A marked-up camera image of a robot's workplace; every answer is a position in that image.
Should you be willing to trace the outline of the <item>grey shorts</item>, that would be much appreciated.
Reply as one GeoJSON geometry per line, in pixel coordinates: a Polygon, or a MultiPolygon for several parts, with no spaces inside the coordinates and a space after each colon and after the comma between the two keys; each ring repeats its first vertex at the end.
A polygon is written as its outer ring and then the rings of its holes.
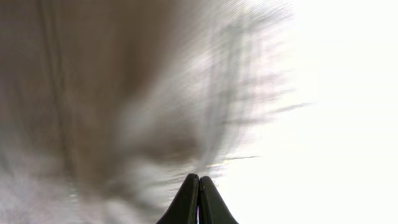
{"type": "Polygon", "coordinates": [[[295,108],[292,1],[1,2],[1,222],[155,223],[295,108]]]}

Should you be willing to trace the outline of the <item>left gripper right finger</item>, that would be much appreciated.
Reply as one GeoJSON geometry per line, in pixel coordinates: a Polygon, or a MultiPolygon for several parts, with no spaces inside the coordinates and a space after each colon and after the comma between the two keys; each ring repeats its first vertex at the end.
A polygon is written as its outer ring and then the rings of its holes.
{"type": "Polygon", "coordinates": [[[238,224],[208,176],[200,178],[198,212],[200,224],[238,224]]]}

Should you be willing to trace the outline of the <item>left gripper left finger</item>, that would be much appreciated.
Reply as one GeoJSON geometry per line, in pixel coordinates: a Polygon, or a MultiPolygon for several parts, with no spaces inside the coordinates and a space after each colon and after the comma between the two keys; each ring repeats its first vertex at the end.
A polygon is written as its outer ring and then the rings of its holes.
{"type": "Polygon", "coordinates": [[[157,224],[196,224],[199,177],[188,174],[157,224]]]}

